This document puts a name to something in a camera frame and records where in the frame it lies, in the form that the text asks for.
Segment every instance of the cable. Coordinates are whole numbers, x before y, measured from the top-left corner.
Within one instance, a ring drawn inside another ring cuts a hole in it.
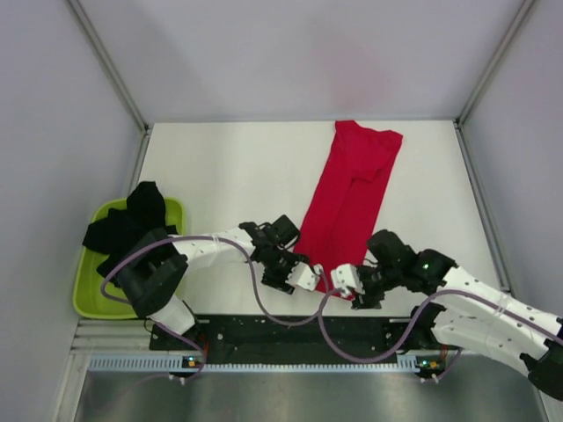
[[[338,291],[338,289],[334,289],[331,291],[331,294],[336,293]],[[334,350],[334,352],[336,354],[338,354],[340,357],[349,360],[353,363],[362,363],[362,364],[368,364],[368,363],[376,363],[379,362],[381,360],[387,359],[389,357],[391,357],[402,345],[403,343],[405,343],[408,335],[411,333],[411,331],[414,328],[414,325],[416,324],[417,320],[419,319],[420,315],[422,314],[422,311],[434,300],[437,299],[440,296],[444,296],[444,295],[460,295],[460,296],[465,296],[465,297],[469,297],[470,299],[473,299],[474,301],[483,303],[484,305],[488,306],[491,309],[496,309],[497,306],[488,301],[487,299],[483,299],[482,297],[475,295],[473,293],[469,293],[469,292],[464,292],[463,290],[456,290],[456,289],[448,289],[448,290],[441,290],[439,292],[436,292],[432,295],[430,295],[429,297],[427,297],[419,306],[419,308],[414,312],[413,316],[411,317],[410,322],[408,323],[408,325],[406,326],[405,332],[403,332],[403,335],[400,337],[400,339],[397,341],[397,343],[391,348],[389,349],[387,352],[384,352],[378,356],[375,356],[373,358],[358,358],[356,356],[353,356],[351,354],[348,354],[346,352],[344,352],[343,350],[341,350],[334,342],[333,340],[330,338],[330,336],[328,335],[328,332],[326,331],[326,327],[325,327],[325,322],[323,321],[323,317],[322,314],[318,316],[318,326],[320,327],[320,331],[323,334],[323,337],[325,338],[326,343],[331,347],[331,349]],[[545,330],[544,328],[540,327],[537,324],[534,324],[530,321],[528,321],[527,319],[518,316],[517,314],[515,314],[514,312],[511,312],[509,310],[505,310],[504,312],[505,315],[515,319],[517,322],[527,325],[528,327],[532,328],[533,330],[539,332],[540,334],[543,334],[544,336],[546,336],[547,338],[550,338],[551,340],[555,341],[556,343],[560,344],[563,346],[563,339],[558,338],[556,335],[551,334],[548,330]]]
[[[114,295],[110,295],[107,293],[106,291],[106,286],[107,283],[109,282],[109,280],[111,280],[115,274],[117,274],[119,271],[121,271],[123,269],[123,267],[125,267],[127,264],[129,264],[131,261],[133,261],[134,259],[137,259],[139,257],[141,257],[142,255],[144,255],[145,253],[152,251],[153,249],[159,247],[159,246],[163,246],[165,244],[171,244],[174,242],[182,242],[182,241],[188,241],[188,242],[193,242],[193,241],[201,241],[201,240],[208,240],[208,241],[215,241],[218,240],[219,242],[222,242],[224,244],[229,244],[230,246],[233,246],[234,248],[238,249],[245,257],[246,262],[249,265],[250,268],[250,274],[251,274],[251,278],[252,278],[252,289],[254,292],[254,298],[256,299],[256,303],[258,303],[258,306],[260,308],[260,310],[264,313],[264,315],[274,321],[277,324],[280,325],[285,325],[286,327],[298,327],[301,325],[306,325],[308,323],[310,323],[311,321],[313,321],[322,311],[322,309],[319,308],[317,309],[317,311],[311,315],[306,317],[305,319],[302,319],[300,321],[283,321],[282,319],[277,318],[276,316],[270,314],[268,312],[268,310],[266,309],[266,307],[264,306],[264,303],[262,302],[262,300],[260,299],[260,294],[258,292],[258,278],[256,277],[256,270],[254,269],[254,265],[252,264],[252,260],[250,255],[248,254],[248,252],[246,252],[245,248],[243,248],[242,246],[240,246],[237,242],[234,242],[230,239],[226,239],[224,237],[213,237],[213,236],[205,236],[205,235],[198,235],[198,236],[177,236],[177,237],[168,237],[166,239],[163,240],[159,240],[156,241],[152,244],[149,244],[143,248],[141,248],[139,251],[132,253],[131,255],[129,255],[127,258],[123,259],[117,266],[115,266],[115,268],[110,271],[110,273],[104,278],[104,281],[102,282],[101,288],[100,288],[100,292],[101,294],[106,298],[106,299],[111,299],[113,301],[117,301],[117,302],[121,302],[121,303],[126,303],[129,304],[129,301],[127,299],[122,299],[120,297],[114,296]],[[326,279],[326,277],[323,275],[323,281],[326,285],[326,290],[329,289],[329,284],[328,284],[328,280]]]
[[[422,304],[419,306],[419,308],[414,312],[414,315],[412,316],[409,324],[407,325],[405,331],[403,332],[403,335],[400,337],[400,339],[398,340],[398,342],[391,348],[389,349],[387,352],[382,353],[378,356],[375,356],[373,358],[358,358],[356,356],[353,356],[351,354],[348,354],[344,351],[342,351],[330,338],[330,336],[328,335],[328,332],[326,331],[326,327],[325,327],[325,321],[323,320],[323,315],[322,315],[322,310],[325,308],[326,303],[328,302],[328,299],[331,295],[334,295],[336,293],[340,293],[339,289],[333,289],[330,290],[329,292],[326,293],[326,295],[323,297],[323,299],[321,300],[321,303],[319,304],[318,307],[318,311],[315,312],[315,314],[313,314],[312,316],[309,316],[308,318],[305,318],[302,321],[297,321],[297,322],[288,322],[288,321],[282,321],[281,319],[276,318],[275,316],[273,316],[272,314],[270,314],[267,309],[264,307],[264,304],[262,303],[261,299],[260,299],[260,295],[258,293],[258,280],[256,277],[256,271],[254,269],[254,265],[252,264],[252,260],[250,255],[248,254],[248,252],[246,252],[246,250],[240,246],[239,244],[237,244],[236,242],[231,241],[230,239],[225,239],[222,237],[217,237],[216,238],[218,241],[223,242],[225,244],[229,244],[233,247],[235,247],[236,249],[238,249],[243,256],[246,259],[246,262],[249,265],[249,269],[250,269],[250,274],[251,274],[251,278],[252,278],[252,287],[253,287],[253,291],[254,291],[254,297],[256,298],[256,302],[258,303],[258,306],[260,307],[260,309],[262,310],[262,312],[264,313],[264,315],[278,323],[278,324],[282,324],[285,326],[299,326],[299,325],[305,325],[307,323],[309,323],[310,321],[312,321],[315,317],[318,320],[318,325],[319,328],[321,330],[321,333],[323,334],[323,337],[325,338],[326,343],[334,350],[335,353],[337,353],[340,357],[349,360],[353,363],[360,363],[360,364],[370,364],[370,363],[376,363],[379,362],[381,360],[385,360],[389,357],[391,357],[402,345],[403,343],[405,343],[408,335],[411,333],[411,331],[414,328],[414,325],[416,324],[418,318],[420,317],[420,314],[422,313],[422,311],[434,300],[437,299],[438,297],[444,296],[444,295],[461,295],[464,297],[468,297],[470,299],[473,299],[476,302],[480,302],[484,305],[486,305],[487,307],[491,308],[491,309],[497,309],[497,305],[493,302],[488,301],[487,299],[484,299],[478,295],[475,295],[473,293],[470,292],[465,292],[463,290],[456,290],[456,289],[448,289],[448,290],[442,290],[439,292],[436,292],[432,295],[430,295],[429,297],[427,297]],[[111,296],[108,293],[105,292],[105,287],[107,282],[112,279],[112,277],[119,272],[124,266],[126,266],[129,262],[131,262],[133,259],[136,259],[140,256],[142,256],[144,253],[151,251],[155,248],[157,248],[158,246],[162,246],[164,244],[171,244],[173,242],[180,242],[180,241],[193,241],[193,240],[211,240],[211,241],[215,241],[215,238],[213,238],[212,236],[180,236],[180,237],[169,237],[167,239],[164,240],[160,240],[157,241],[153,244],[150,244],[148,246],[143,247],[141,250],[133,253],[131,256],[125,258],[123,261],[121,261],[108,275],[107,277],[104,279],[104,282],[102,283],[101,286],[101,290],[102,290],[102,294],[105,297],[109,297],[111,299],[117,299],[120,302],[122,302],[121,298],[117,298],[115,296]],[[326,275],[324,272],[321,272],[321,277],[323,278],[324,283],[328,286],[328,280],[326,278]],[[547,338],[550,338],[551,340],[553,340],[554,342],[558,343],[559,345],[563,346],[563,339],[558,338],[556,335],[551,334],[548,330],[544,329],[543,327],[540,327],[537,324],[532,323],[531,321],[528,321],[527,319],[518,316],[517,314],[515,314],[514,312],[510,311],[510,310],[505,310],[504,315],[513,318],[514,320],[516,320],[517,322],[519,322],[520,324],[526,325],[528,327],[530,327],[531,329],[539,332],[540,334],[546,336]],[[182,341],[186,342],[186,338],[181,337],[180,335],[176,334],[176,333],[172,333],[172,331],[169,331],[168,329],[166,329],[164,327],[164,330],[171,333],[173,335],[173,337],[179,338]]]
[[[448,364],[448,366],[443,370],[443,372],[439,375],[436,376],[436,378],[432,378],[432,379],[427,379],[427,380],[423,380],[422,382],[439,382],[443,379],[444,376],[446,376],[448,374],[449,371],[451,371],[452,367],[456,364],[456,362],[459,360],[459,358],[461,357],[461,352],[463,351],[463,349],[457,349],[457,353],[456,355],[453,357],[453,359],[451,360],[451,362]]]

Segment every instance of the gray wall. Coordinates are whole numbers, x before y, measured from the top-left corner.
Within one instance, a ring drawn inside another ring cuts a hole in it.
[[[522,0],[83,0],[158,121],[457,117]]]
[[[563,315],[563,2],[542,0],[466,125],[517,292]]]
[[[139,134],[61,0],[0,2],[0,420],[49,414],[86,224]]]

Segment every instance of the white surface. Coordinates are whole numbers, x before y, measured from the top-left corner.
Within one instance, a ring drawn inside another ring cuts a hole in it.
[[[83,0],[145,119],[454,118],[522,0]]]
[[[563,316],[561,17],[538,2],[465,133],[519,298]]]
[[[404,135],[376,229],[391,229],[415,250],[434,248],[477,277],[498,282],[469,180],[450,121],[360,122]],[[141,179],[156,180],[165,195],[186,206],[193,234],[272,222],[287,214],[300,226],[333,141],[322,122],[156,124]],[[259,314],[244,265],[189,274],[185,298],[194,312]],[[267,308],[308,315],[320,294],[292,295],[260,285]],[[410,315],[422,295],[387,295],[381,310],[352,311],[331,299],[327,315]]]
[[[45,421],[86,225],[140,138],[64,2],[0,2],[0,56],[0,420]]]

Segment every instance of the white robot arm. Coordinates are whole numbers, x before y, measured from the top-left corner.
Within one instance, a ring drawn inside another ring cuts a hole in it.
[[[343,265],[331,273],[336,288],[347,295],[355,292],[355,308],[375,308],[384,292],[399,286],[428,296],[446,290],[465,293],[434,299],[420,319],[424,328],[437,342],[509,365],[563,400],[563,346],[553,341],[563,339],[563,319],[488,286],[437,251],[414,253],[387,230],[377,232],[368,248],[378,260],[376,266]]]

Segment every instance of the plastic bin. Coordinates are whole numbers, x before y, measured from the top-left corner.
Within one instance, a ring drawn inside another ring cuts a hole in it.
[[[180,234],[185,234],[184,207],[175,198],[165,198],[166,224],[175,224]],[[110,208],[125,209],[126,199],[113,200],[104,204],[94,215],[92,222],[107,217]],[[104,280],[96,268],[106,260],[107,255],[87,250],[83,247],[78,264],[77,279],[74,285],[72,302],[74,309],[82,317],[92,319],[132,319],[136,314],[129,305],[106,299],[99,291]],[[113,284],[107,284],[107,293],[125,298],[123,292]]]

